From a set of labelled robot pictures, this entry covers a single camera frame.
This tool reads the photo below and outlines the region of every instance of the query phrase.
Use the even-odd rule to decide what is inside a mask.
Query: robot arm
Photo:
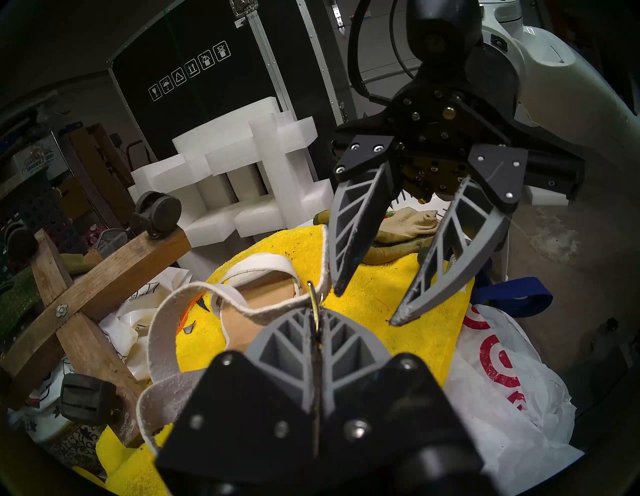
[[[607,81],[552,33],[524,26],[519,0],[480,3],[483,41],[498,47],[517,71],[519,100],[531,124],[616,165],[636,163],[640,121]]]

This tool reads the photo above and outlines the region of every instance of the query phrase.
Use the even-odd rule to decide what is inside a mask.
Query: white plastic bag
[[[496,308],[469,305],[443,390],[505,495],[583,455],[568,444],[575,407],[562,379]]]
[[[131,295],[118,310],[100,321],[100,329],[136,381],[150,377],[147,341],[143,338],[147,336],[156,309],[169,294],[190,281],[191,273],[188,270],[167,267]]]

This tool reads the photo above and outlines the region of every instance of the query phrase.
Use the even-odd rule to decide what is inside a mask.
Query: gray gripper finger
[[[508,228],[509,216],[500,212],[482,188],[467,177],[389,324],[402,326],[416,320],[453,296],[482,268]],[[465,234],[471,238],[469,244]],[[450,248],[456,263],[445,270],[444,257]]]
[[[329,268],[336,296],[342,296],[369,251],[394,193],[389,162],[338,186],[329,218]]]

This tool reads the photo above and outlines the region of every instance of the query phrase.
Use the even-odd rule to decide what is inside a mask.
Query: cardboard box
[[[80,180],[75,176],[67,177],[57,188],[60,205],[71,220],[76,220],[91,210],[89,200],[86,199]]]

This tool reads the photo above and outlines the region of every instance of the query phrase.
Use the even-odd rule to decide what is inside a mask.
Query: floor
[[[520,202],[513,216],[509,278],[538,277],[554,295],[540,315],[520,319],[543,361],[561,372],[590,353],[609,317],[640,316],[640,172],[588,157],[577,199],[567,207]]]

